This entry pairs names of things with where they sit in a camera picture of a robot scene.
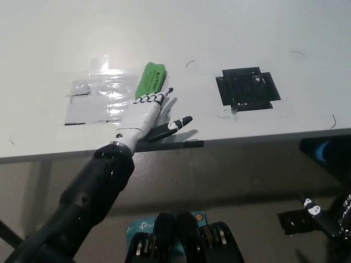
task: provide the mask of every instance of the blue box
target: blue box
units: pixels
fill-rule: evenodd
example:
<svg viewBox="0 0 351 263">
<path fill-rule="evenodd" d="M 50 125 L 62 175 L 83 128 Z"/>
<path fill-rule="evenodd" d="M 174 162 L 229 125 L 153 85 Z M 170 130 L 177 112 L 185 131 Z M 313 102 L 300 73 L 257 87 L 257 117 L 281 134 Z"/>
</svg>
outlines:
<svg viewBox="0 0 351 263">
<path fill-rule="evenodd" d="M 195 211 L 191 213 L 196 218 L 197 224 L 199 226 L 207 225 L 205 211 Z M 127 228 L 128 248 L 129 248 L 129 245 L 131 244 L 134 234 L 136 234 L 137 232 L 152 233 L 154 229 L 155 220 L 156 220 L 156 217 L 139 219 L 128 226 Z M 173 255 L 174 256 L 184 255 L 184 249 L 182 247 L 182 244 L 179 241 L 178 236 L 176 236 L 174 239 Z"/>
</svg>

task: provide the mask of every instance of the tabletop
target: tabletop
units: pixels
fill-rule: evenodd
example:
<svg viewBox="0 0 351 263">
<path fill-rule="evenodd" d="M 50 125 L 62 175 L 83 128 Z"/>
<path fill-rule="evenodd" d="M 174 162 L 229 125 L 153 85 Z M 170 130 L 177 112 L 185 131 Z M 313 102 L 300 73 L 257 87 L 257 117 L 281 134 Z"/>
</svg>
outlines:
<svg viewBox="0 0 351 263">
<path fill-rule="evenodd" d="M 171 119 L 194 119 L 138 151 L 348 134 L 350 11 L 350 0 L 7 1 L 0 162 L 86 156 L 111 141 L 111 123 L 64 126 L 72 80 L 103 55 L 109 68 L 165 64 Z M 271 73 L 273 109 L 221 104 L 216 77 L 244 67 Z"/>
</svg>

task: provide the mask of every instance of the green eraser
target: green eraser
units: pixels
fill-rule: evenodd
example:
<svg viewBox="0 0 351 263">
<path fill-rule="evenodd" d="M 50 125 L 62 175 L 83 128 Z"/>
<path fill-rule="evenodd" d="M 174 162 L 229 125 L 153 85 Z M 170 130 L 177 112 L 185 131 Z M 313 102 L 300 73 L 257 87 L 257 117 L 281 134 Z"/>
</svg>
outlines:
<svg viewBox="0 0 351 263">
<path fill-rule="evenodd" d="M 144 69 L 143 75 L 139 82 L 135 98 L 140 96 L 157 93 L 162 89 L 166 78 L 166 67 L 164 64 L 155 64 L 149 62 Z"/>
</svg>

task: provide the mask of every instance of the robotic arm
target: robotic arm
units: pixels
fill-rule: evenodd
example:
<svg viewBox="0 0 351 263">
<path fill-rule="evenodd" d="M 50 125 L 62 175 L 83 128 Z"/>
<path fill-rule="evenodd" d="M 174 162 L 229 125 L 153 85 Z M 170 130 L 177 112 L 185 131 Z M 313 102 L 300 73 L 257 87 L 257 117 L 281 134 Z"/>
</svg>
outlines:
<svg viewBox="0 0 351 263">
<path fill-rule="evenodd" d="M 140 139 L 155 141 L 172 135 L 192 118 L 154 129 L 161 106 L 173 88 L 138 98 L 130 105 L 116 137 L 98 149 L 60 197 L 59 207 L 5 263 L 74 262 L 73 257 L 92 227 L 103 221 L 134 170 L 133 155 Z"/>
</svg>

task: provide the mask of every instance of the gray floor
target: gray floor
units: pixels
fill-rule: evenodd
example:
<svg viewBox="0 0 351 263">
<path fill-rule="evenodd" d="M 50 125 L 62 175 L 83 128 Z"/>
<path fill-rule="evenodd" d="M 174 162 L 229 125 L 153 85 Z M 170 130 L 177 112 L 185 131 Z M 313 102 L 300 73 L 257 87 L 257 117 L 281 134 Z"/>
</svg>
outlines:
<svg viewBox="0 0 351 263">
<path fill-rule="evenodd" d="M 19 235 L 38 227 L 87 159 L 0 165 L 0 218 Z M 126 228 L 160 211 L 203 209 L 225 221 L 246 262 L 330 262 L 320 232 L 285 236 L 277 213 L 301 209 L 299 191 L 328 206 L 339 184 L 300 153 L 298 142 L 137 153 L 135 171 L 77 262 L 124 262 Z M 0 243 L 0 261 L 11 252 Z"/>
</svg>

